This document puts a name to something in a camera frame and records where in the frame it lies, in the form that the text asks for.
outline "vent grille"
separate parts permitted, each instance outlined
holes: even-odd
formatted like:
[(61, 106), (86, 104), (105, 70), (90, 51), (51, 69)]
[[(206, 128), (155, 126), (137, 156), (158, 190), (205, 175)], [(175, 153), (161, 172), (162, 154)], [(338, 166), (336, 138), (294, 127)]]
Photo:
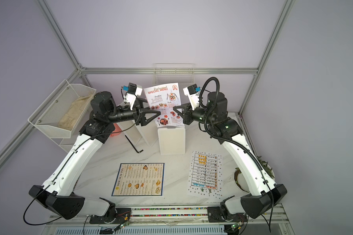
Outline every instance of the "vent grille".
[[(81, 227), (58, 227), (55, 235), (81, 235)], [(86, 235), (97, 235), (99, 231), (112, 227), (85, 227)], [(127, 226), (116, 232), (116, 234), (163, 234), (163, 235), (226, 235), (223, 225), (175, 225), (175, 226)]]

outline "white mesh rack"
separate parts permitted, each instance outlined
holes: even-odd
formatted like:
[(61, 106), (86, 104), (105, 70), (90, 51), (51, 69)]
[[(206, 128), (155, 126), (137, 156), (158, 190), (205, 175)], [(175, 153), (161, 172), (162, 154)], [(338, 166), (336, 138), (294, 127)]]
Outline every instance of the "white mesh rack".
[[(59, 95), (51, 102), (47, 109), (41, 114), (37, 115), (42, 107), (39, 106), (36, 111), (28, 118), (29, 123), (35, 126), (48, 138), (71, 138), (79, 125), (82, 117), (90, 107), (90, 101), (94, 97), (96, 92), (91, 87), (84, 86), (82, 84), (70, 84), (67, 80), (64, 80), (58, 87), (64, 87)], [(81, 107), (79, 113), (76, 114), (77, 121), (73, 125), (71, 130), (62, 129), (58, 127), (58, 124), (62, 117), (67, 113), (73, 101), (79, 97), (90, 96), (86, 103)]]

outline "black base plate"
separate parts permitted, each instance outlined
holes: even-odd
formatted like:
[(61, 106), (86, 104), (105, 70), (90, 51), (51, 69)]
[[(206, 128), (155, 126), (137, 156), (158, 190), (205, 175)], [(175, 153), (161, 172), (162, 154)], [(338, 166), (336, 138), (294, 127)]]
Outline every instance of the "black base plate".
[[(122, 214), (121, 216), (117, 215), (115, 217), (115, 219), (113, 220), (113, 222), (111, 222), (110, 224), (122, 224), (122, 223), (124, 223), (124, 218), (126, 217), (126, 215), (128, 217), (128, 220), (131, 218), (131, 212), (132, 212), (131, 208), (116, 208), (116, 211), (117, 211), (118, 214), (122, 214), (122, 213), (124, 213), (124, 214)], [(90, 217), (89, 223), (90, 224), (105, 224), (105, 222), (103, 222), (102, 219), (103, 219), (103, 216), (94, 215), (94, 216)]]
[[(222, 214), (221, 214), (221, 211), (220, 211), (220, 207), (218, 206), (211, 206), (211, 207), (207, 207), (207, 210), (208, 210), (208, 221), (211, 222), (211, 223), (214, 223), (214, 222), (225, 222), (225, 220), (223, 220), (221, 217), (222, 217)], [(239, 221), (243, 221), (246, 222), (247, 221), (247, 218), (245, 217), (244, 213), (237, 213), (235, 215), (231, 215), (229, 216), (231, 222), (239, 222)]]

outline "black cable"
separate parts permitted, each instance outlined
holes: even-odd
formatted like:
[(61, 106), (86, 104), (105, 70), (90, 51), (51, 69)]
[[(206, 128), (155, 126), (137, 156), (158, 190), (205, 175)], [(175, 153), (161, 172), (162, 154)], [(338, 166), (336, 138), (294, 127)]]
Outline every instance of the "black cable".
[(249, 215), (247, 216), (246, 226), (243, 228), (242, 232), (239, 232), (239, 231), (238, 231), (238, 235), (241, 235), (241, 234), (245, 231), (245, 229), (247, 228), (248, 219), (249, 219)]
[[(123, 131), (129, 130), (130, 128), (132, 128), (132, 127), (139, 121), (139, 119), (140, 119), (140, 114), (139, 114), (139, 116), (138, 116), (136, 122), (135, 122), (133, 125), (131, 125), (129, 128), (125, 129), (125, 130), (121, 130), (121, 131), (117, 131), (117, 132), (112, 132), (112, 133), (98, 134), (98, 135), (94, 135), (94, 136), (90, 137), (89, 139), (87, 139), (87, 140), (85, 140), (84, 142), (82, 142), (82, 144), (80, 144), (80, 145), (75, 149), (75, 152), (77, 152), (77, 149), (79, 149), (84, 143), (86, 143), (88, 140), (90, 140), (90, 139), (92, 139), (92, 138), (95, 138), (95, 137), (100, 136), (100, 135), (116, 134), (116, 133), (121, 133), (121, 132), (123, 132)], [(68, 157), (67, 161), (66, 161), (66, 162), (64, 163), (64, 165), (61, 167), (60, 171), (57, 173), (57, 175), (56, 175), (55, 178), (52, 180), (52, 182), (54, 182), (54, 181), (57, 179), (57, 177), (59, 176), (59, 174), (60, 174), (61, 171), (64, 169), (64, 167), (66, 166), (67, 162), (69, 161), (69, 159), (71, 159), (71, 157), (73, 156), (73, 154), (74, 154), (75, 152), (73, 152), (73, 153)], [(33, 201), (35, 201), (35, 200), (37, 199), (37, 197), (38, 197), (41, 193), (43, 193), (44, 191), (46, 191), (46, 189), (48, 189), (48, 187), (50, 187), (50, 186), (51, 186), (51, 184), (48, 185), (44, 190), (42, 190), (42, 192), (38, 193), (38, 194), (34, 197), (34, 199), (30, 202), (30, 204), (27, 206), (27, 208), (25, 209), (24, 215), (23, 215), (23, 219), (24, 219), (24, 222), (25, 222), (26, 224), (28, 224), (28, 225), (34, 225), (34, 226), (37, 226), (37, 225), (44, 225), (44, 224), (48, 224), (48, 223), (54, 222), (55, 220), (58, 220), (58, 219), (61, 218), (61, 217), (59, 217), (59, 218), (54, 219), (54, 220), (52, 220), (52, 221), (49, 221), (49, 222), (46, 222), (46, 223), (41, 223), (41, 224), (32, 224), (32, 223), (27, 222), (26, 219), (25, 219), (25, 214), (26, 214), (27, 210), (29, 209), (30, 205), (33, 203)]]
[(207, 131), (201, 129), (200, 123), (199, 123), (199, 129), (200, 129), (202, 132), (207, 132)]
[(218, 139), (218, 140), (222, 140), (222, 141), (226, 141), (226, 142), (229, 142), (229, 143), (232, 143), (238, 147), (240, 147), (245, 153), (247, 153), (250, 158), (254, 161), (254, 163), (256, 164), (257, 168), (259, 169), (260, 173), (262, 174), (262, 178), (264, 180), (264, 182), (266, 183), (268, 189), (269, 189), (269, 192), (271, 194), (271, 197), (272, 197), (272, 209), (271, 209), (271, 216), (269, 217), (269, 224), (268, 224), (268, 228), (269, 228), (269, 232), (272, 232), (271, 231), (271, 219), (272, 219), (272, 214), (273, 214), (273, 203), (274, 203), (274, 198), (273, 198), (273, 194), (272, 194), (272, 191), (271, 191), (271, 188), (269, 187), (268, 185), (268, 182), (267, 180), (265, 179), (264, 175), (263, 175), (263, 167), (262, 165), (260, 164), (260, 162), (258, 161), (258, 159), (254, 156), (254, 154), (251, 153), (251, 151), (244, 147), (242, 144), (234, 141), (234, 140), (231, 140), (231, 139), (227, 139), (227, 138), (224, 138), (224, 137), (220, 137), (220, 136), (216, 136), (214, 135), (209, 129), (208, 129), (208, 125), (207, 125), (207, 117), (209, 117), (211, 115), (211, 113), (213, 112), (213, 110), (215, 109), (215, 107), (217, 106), (217, 98), (218, 98), (218, 94), (219, 94), (219, 90), (220, 90), (220, 83), (218, 81), (217, 78), (215, 77), (211, 77), (209, 78), (208, 80), (206, 80), (206, 82), (204, 83), (204, 86), (202, 87), (202, 91), (205, 90), (205, 87), (207, 86), (207, 84), (210, 82), (210, 81), (215, 81), (216, 82), (216, 95), (215, 95), (215, 98), (213, 99), (213, 104), (211, 106), (211, 108), (208, 110), (207, 114), (205, 115), (205, 119), (204, 119), (204, 129), (206, 130), (206, 132), (214, 139)]
[(84, 227), (82, 228), (82, 234), (85, 235), (85, 224), (86, 221), (88, 221), (89, 216), (86, 217), (85, 222), (84, 222)]
[(122, 87), (120, 87), (120, 92), (122, 93), (122, 97), (123, 97), (123, 99), (124, 99), (124, 96), (123, 96), (123, 88), (122, 88)]
[(200, 91), (200, 94), (199, 94), (199, 105), (200, 105), (201, 107), (203, 107), (204, 109), (206, 109), (207, 106), (205, 106), (205, 105), (202, 104), (202, 94), (204, 93), (205, 87), (207, 87), (207, 85), (208, 85), (208, 83), (209, 83), (210, 81), (215, 81), (215, 82), (216, 82), (216, 95), (218, 95), (217, 92), (220, 90), (220, 84), (219, 84), (217, 78), (211, 77), (211, 78), (208, 78), (208, 80), (205, 81), (205, 83), (204, 83), (204, 85), (202, 86), (202, 89), (201, 89), (201, 91)]
[(268, 225), (268, 227), (269, 227), (269, 224), (268, 224), (267, 219), (264, 217), (264, 215), (261, 215), (261, 216), (264, 218), (265, 222), (267, 222), (267, 225)]
[(55, 220), (58, 220), (58, 219), (61, 218), (61, 217), (59, 217), (59, 218), (57, 218), (57, 219), (48, 221), (48, 222), (46, 222), (46, 223), (41, 223), (41, 224), (31, 224), (31, 223), (28, 223), (28, 222), (26, 221), (26, 219), (25, 219), (26, 211), (29, 209), (30, 205), (31, 205), (31, 204), (33, 203), (33, 201), (35, 201), (35, 199), (36, 199), (41, 193), (43, 193), (49, 186), (47, 186), (44, 190), (42, 190), (42, 192), (38, 193), (38, 194), (34, 197), (34, 199), (30, 202), (30, 204), (27, 206), (27, 208), (25, 209), (25, 212), (24, 212), (24, 215), (23, 215), (23, 219), (24, 219), (24, 222), (27, 223), (28, 225), (34, 225), (34, 226), (36, 226), (36, 225), (48, 224), (48, 223), (54, 222)]

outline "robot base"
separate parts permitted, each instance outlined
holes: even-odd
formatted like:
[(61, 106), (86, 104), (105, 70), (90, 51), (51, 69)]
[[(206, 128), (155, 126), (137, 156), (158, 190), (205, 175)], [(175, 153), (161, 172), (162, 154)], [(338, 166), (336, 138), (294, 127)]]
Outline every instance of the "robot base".
[[(214, 222), (226, 222), (223, 218), (222, 218), (222, 213), (220, 210), (219, 206), (211, 206), (211, 207), (207, 207), (208, 210), (208, 221), (210, 223), (214, 223)], [(242, 221), (243, 223), (247, 221), (247, 217), (245, 217), (244, 213), (237, 213), (235, 215), (231, 215), (228, 216), (230, 219), (228, 219), (230, 222), (239, 222)]]
[(109, 208), (108, 212), (116, 213), (115, 218), (111, 222), (105, 222), (106, 216), (92, 216), (90, 218), (90, 224), (122, 224), (125, 222), (124, 218), (128, 217), (127, 220), (131, 218), (131, 208)]

